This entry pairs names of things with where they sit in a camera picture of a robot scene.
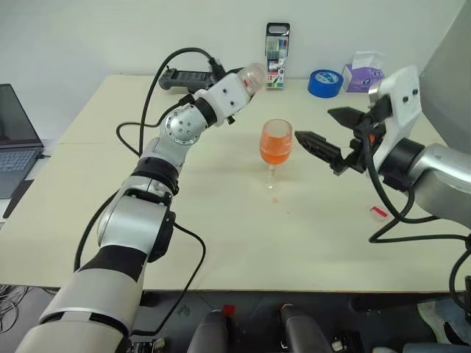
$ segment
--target black controller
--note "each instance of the black controller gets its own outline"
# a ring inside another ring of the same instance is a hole
[[[169,90],[172,87],[185,87],[189,93],[195,93],[200,89],[207,90],[213,85],[211,72],[180,71],[176,68],[165,71],[158,82],[163,90]]]

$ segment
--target glass stem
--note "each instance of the glass stem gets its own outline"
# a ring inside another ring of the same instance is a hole
[[[276,165],[268,164],[268,179],[266,184],[269,188],[273,188],[273,184],[275,183],[275,171]]]

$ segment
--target tissue box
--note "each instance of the tissue box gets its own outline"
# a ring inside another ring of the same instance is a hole
[[[384,78],[379,68],[352,69],[352,64],[345,65],[341,75],[344,77],[344,87],[347,92],[368,92],[369,86]]]

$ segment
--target black cable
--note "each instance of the black cable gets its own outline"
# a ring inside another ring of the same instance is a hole
[[[435,221],[436,219],[438,219],[438,217],[434,215],[424,218],[406,218],[405,216],[401,215],[399,211],[396,210],[394,205],[389,200],[389,197],[387,196],[385,190],[383,189],[378,173],[376,171],[375,163],[373,161],[373,154],[371,152],[371,146],[369,144],[368,132],[363,132],[362,140],[366,167],[368,169],[369,177],[372,181],[373,187],[375,188],[376,193],[380,197],[381,201],[384,203],[388,211],[394,216],[394,218],[398,218],[401,222],[407,224],[420,224]]]
[[[466,259],[471,255],[471,249],[467,249],[462,256],[456,261],[455,265],[453,265],[453,268],[451,269],[450,273],[450,281],[448,282],[448,287],[450,289],[450,295],[451,299],[458,305],[461,309],[463,309],[466,313],[471,315],[471,311],[464,303],[459,299],[458,294],[456,293],[455,289],[455,281],[456,281],[456,274],[458,273],[459,268],[461,265],[463,265],[463,262],[466,261]]]
[[[110,204],[111,200],[113,199],[113,197],[115,197],[115,195],[116,193],[108,197],[108,199],[105,202],[103,202],[103,204],[99,207],[98,210],[96,210],[95,214],[93,215],[91,220],[88,222],[87,227],[85,228],[85,231],[83,232],[82,237],[80,238],[80,242],[77,247],[77,250],[75,251],[74,272],[80,268],[80,259],[82,257],[83,248],[85,246],[85,243],[87,242],[88,235],[90,234],[90,231],[93,228],[93,225],[95,224],[98,217],[102,214],[106,206]]]
[[[459,300],[458,294],[456,293],[455,282],[456,282],[456,275],[458,273],[459,268],[461,265],[466,261],[466,259],[471,256],[471,234],[468,237],[464,235],[454,235],[454,234],[437,234],[437,235],[418,235],[413,237],[404,237],[404,238],[388,238],[388,239],[379,239],[382,235],[386,234],[389,230],[397,226],[400,222],[409,223],[409,224],[419,224],[425,223],[429,221],[435,221],[438,217],[424,217],[424,218],[406,218],[408,212],[411,210],[412,206],[415,202],[415,194],[413,189],[408,190],[408,198],[405,207],[403,208],[400,213],[394,208],[392,203],[390,202],[386,192],[383,189],[383,186],[380,183],[378,173],[376,172],[375,165],[373,163],[373,156],[371,153],[371,148],[369,145],[369,138],[366,133],[363,134],[363,142],[364,142],[364,153],[365,153],[365,160],[366,166],[368,168],[369,176],[375,186],[376,192],[378,193],[381,201],[386,205],[388,210],[393,214],[394,219],[390,221],[387,225],[383,228],[379,229],[372,237],[369,238],[370,243],[401,243],[403,241],[416,241],[416,240],[462,240],[467,245],[467,250],[463,253],[462,256],[456,261],[455,265],[453,266],[450,272],[450,278],[448,287],[450,290],[450,296],[452,300],[462,308],[466,313],[471,314],[469,308],[466,308],[465,304]]]
[[[160,325],[158,326],[157,329],[154,331],[143,331],[140,329],[134,329],[131,333],[131,335],[139,335],[139,336],[156,336],[158,333],[162,330],[163,326],[166,324],[168,319],[170,318],[171,314],[175,311],[177,306],[180,304],[182,301],[183,297],[185,296],[186,292],[188,291],[188,288],[190,287],[191,283],[193,282],[194,277],[198,273],[199,268],[203,264],[203,261],[205,260],[206,257],[206,245],[203,239],[201,239],[197,234],[193,233],[190,230],[187,230],[180,226],[179,224],[174,224],[175,228],[181,230],[182,232],[185,232],[186,234],[190,235],[191,237],[195,238],[198,240],[198,242],[201,244],[202,247],[202,254],[201,254],[201,260],[198,263],[198,266],[195,268],[193,274],[191,275],[188,283],[186,284],[185,288],[183,288],[182,293],[180,293],[178,299],[175,301],[175,303],[171,306],[170,310],[167,312],[167,315],[163,318],[163,320],[160,322]]]
[[[405,217],[407,213],[414,206],[415,195],[413,190],[409,191],[409,196],[407,198],[407,204],[400,212],[402,217]],[[417,235],[414,237],[404,237],[404,238],[388,238],[388,239],[379,239],[382,235],[386,234],[389,230],[393,229],[400,223],[398,218],[394,218],[386,226],[379,229],[371,238],[368,240],[370,243],[400,243],[403,241],[416,241],[416,240],[447,240],[447,239],[456,239],[466,241],[467,237],[464,235],[452,235],[452,234],[437,234],[437,235]]]
[[[154,92],[155,86],[157,84],[157,81],[159,80],[160,75],[162,74],[163,70],[166,68],[167,64],[170,63],[170,60],[172,60],[174,57],[183,54],[183,53],[200,53],[206,56],[209,60],[212,59],[212,57],[203,49],[200,48],[182,48],[179,50],[174,51],[171,53],[160,65],[159,69],[157,70],[157,73],[154,76],[154,79],[152,80],[152,84],[150,85],[149,92],[147,93],[146,101],[144,102],[144,108],[142,109],[142,116],[141,116],[141,125],[139,128],[139,155],[142,154],[143,151],[143,144],[144,144],[144,124],[146,123],[146,114],[147,114],[147,109],[149,108],[149,103],[150,99],[152,97],[152,93]]]
[[[162,123],[163,119],[165,119],[165,117],[175,108],[179,107],[180,106],[180,103],[176,103],[174,105],[172,105],[170,108],[168,108],[165,112],[163,112],[163,114],[160,116],[160,119],[158,120],[157,123],[155,124],[144,124],[145,127],[159,127],[160,126],[160,123]],[[134,149],[134,147],[132,147],[124,138],[123,136],[121,135],[121,129],[124,127],[124,126],[128,126],[128,125],[137,125],[137,126],[140,126],[141,123],[138,123],[137,121],[125,121],[124,123],[121,123],[119,124],[117,127],[116,127],[116,136],[118,137],[118,139],[121,141],[121,143],[126,147],[128,148],[133,154],[135,154],[136,156],[140,156],[139,152]]]

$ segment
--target laptop screen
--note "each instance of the laptop screen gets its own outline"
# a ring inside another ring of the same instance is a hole
[[[0,149],[42,146],[11,85],[0,85]]]

